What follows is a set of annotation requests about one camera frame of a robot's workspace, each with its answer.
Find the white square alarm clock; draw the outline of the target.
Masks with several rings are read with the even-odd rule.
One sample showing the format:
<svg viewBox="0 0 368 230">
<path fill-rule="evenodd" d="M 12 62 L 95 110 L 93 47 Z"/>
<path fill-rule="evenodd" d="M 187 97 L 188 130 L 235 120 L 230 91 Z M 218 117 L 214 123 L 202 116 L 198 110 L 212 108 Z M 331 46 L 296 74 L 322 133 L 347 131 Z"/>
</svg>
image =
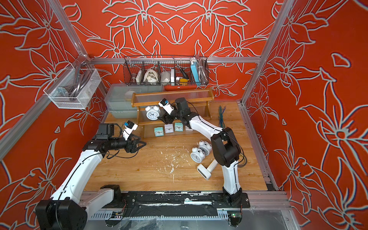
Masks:
<svg viewBox="0 0 368 230">
<path fill-rule="evenodd" d="M 166 134 L 169 134 L 169 133 L 174 133 L 174 127 L 173 127 L 173 124 L 166 124 L 164 126 L 164 131 Z"/>
</svg>

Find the white twin-bell clock front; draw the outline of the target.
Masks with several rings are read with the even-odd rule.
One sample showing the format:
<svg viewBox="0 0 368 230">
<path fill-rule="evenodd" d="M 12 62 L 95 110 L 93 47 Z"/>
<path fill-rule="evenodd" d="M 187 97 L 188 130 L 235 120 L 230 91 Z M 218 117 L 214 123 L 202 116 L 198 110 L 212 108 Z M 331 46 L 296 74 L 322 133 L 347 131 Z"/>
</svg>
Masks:
<svg viewBox="0 0 368 230">
<path fill-rule="evenodd" d="M 160 116 L 160 108 L 157 105 L 154 106 L 147 106 L 145 108 L 146 111 L 146 117 L 149 120 L 158 120 L 158 117 Z"/>
</svg>

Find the white twin-bell clock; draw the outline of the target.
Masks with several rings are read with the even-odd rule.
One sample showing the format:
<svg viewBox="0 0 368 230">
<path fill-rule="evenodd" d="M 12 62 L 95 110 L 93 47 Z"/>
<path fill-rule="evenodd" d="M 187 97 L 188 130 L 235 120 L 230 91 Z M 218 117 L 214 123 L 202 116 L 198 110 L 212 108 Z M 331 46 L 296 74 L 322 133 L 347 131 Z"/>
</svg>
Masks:
<svg viewBox="0 0 368 230">
<path fill-rule="evenodd" d="M 194 147 L 190 154 L 191 159 L 196 163 L 202 163 L 206 155 L 201 148 Z"/>
<path fill-rule="evenodd" d="M 205 156 L 208 156 L 212 151 L 212 145 L 207 141 L 200 141 L 198 147 L 203 151 Z"/>
<path fill-rule="evenodd" d="M 158 117 L 160 116 L 160 108 L 157 105 L 154 106 L 147 106 L 145 108 L 146 111 L 146 117 L 149 120 L 158 120 Z"/>
</svg>

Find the mint square alarm clock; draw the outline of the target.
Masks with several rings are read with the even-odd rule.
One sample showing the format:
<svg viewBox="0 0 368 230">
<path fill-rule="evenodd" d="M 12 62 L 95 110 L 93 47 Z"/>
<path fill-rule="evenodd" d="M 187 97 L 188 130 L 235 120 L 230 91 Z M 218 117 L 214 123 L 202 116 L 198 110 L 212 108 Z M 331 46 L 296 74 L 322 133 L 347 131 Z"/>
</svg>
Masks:
<svg viewBox="0 0 368 230">
<path fill-rule="evenodd" d="M 154 135 L 155 135 L 155 137 L 164 136 L 164 129 L 163 129 L 163 127 L 155 127 L 154 128 Z"/>
</svg>

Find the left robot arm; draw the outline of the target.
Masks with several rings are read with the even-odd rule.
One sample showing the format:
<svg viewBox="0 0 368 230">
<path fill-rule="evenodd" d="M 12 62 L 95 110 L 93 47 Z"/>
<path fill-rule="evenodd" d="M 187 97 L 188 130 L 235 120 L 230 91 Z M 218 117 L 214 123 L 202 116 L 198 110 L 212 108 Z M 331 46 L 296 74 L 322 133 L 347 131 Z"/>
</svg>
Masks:
<svg viewBox="0 0 368 230">
<path fill-rule="evenodd" d="M 137 154 L 146 143 L 133 134 L 138 125 L 132 121 L 120 127 L 114 136 L 114 123 L 101 123 L 96 135 L 88 141 L 75 166 L 62 185 L 49 199 L 41 200 L 35 208 L 42 230 L 82 230 L 87 221 L 101 208 L 110 204 L 120 205 L 122 194 L 118 185 L 107 185 L 90 198 L 81 201 L 87 182 L 102 159 L 111 150 L 124 150 Z"/>
</svg>

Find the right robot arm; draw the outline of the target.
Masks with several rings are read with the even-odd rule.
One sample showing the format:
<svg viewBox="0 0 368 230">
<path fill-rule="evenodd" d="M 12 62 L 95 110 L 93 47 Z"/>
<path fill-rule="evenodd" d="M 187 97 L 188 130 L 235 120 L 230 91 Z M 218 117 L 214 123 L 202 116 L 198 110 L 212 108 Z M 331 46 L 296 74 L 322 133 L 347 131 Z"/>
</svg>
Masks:
<svg viewBox="0 0 368 230">
<path fill-rule="evenodd" d="M 202 118 L 196 111 L 192 112 L 185 98 L 175 100 L 171 105 L 167 99 L 162 99 L 159 106 L 164 114 L 158 117 L 165 124 L 180 120 L 184 126 L 199 132 L 211 141 L 215 160 L 222 167 L 224 185 L 223 195 L 228 206 L 235 207 L 242 203 L 242 188 L 238 176 L 238 164 L 242 148 L 231 128 L 217 127 Z"/>
</svg>

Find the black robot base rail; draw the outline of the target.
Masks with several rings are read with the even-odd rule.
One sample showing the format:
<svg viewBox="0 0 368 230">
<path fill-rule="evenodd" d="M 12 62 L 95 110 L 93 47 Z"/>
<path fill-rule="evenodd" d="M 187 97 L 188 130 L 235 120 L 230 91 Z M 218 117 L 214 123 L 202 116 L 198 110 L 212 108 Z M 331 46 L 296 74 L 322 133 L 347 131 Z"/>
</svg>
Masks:
<svg viewBox="0 0 368 230">
<path fill-rule="evenodd" d="M 228 213 L 242 213 L 250 207 L 243 193 L 234 204 L 222 192 L 166 191 L 126 192 L 120 203 L 104 206 L 94 216 L 105 220 L 120 218 L 227 219 Z"/>
</svg>

